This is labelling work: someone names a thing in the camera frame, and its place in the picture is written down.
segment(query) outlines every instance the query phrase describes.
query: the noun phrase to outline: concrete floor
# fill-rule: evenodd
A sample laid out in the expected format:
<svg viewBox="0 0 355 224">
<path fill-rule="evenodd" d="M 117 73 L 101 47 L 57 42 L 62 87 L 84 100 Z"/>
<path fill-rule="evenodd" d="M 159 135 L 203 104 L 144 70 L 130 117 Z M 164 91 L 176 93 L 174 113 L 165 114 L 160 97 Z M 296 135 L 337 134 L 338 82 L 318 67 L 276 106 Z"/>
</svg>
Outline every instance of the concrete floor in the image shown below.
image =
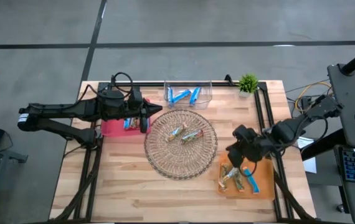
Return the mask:
<svg viewBox="0 0 355 224">
<path fill-rule="evenodd" d="M 0 0 L 0 44 L 88 44 L 100 2 Z M 338 40 L 355 40 L 355 1 L 109 0 L 98 43 Z M 11 134 L 13 150 L 29 155 L 26 164 L 9 165 L 0 191 L 0 223 L 47 219 L 65 141 L 43 131 L 20 131 L 17 112 L 29 102 L 74 101 L 87 52 L 0 50 L 0 128 Z M 283 80 L 289 90 L 326 79 L 328 65 L 354 56 L 355 45 L 96 49 L 88 79 L 109 80 L 119 71 L 134 80 L 218 80 L 254 72 L 260 79 Z M 338 119 L 331 120 L 329 132 L 339 127 Z M 319 135 L 318 125 L 306 134 Z M 319 218 L 351 222 L 350 215 L 335 211 L 341 203 L 338 188 L 311 185 L 311 193 Z"/>
</svg>

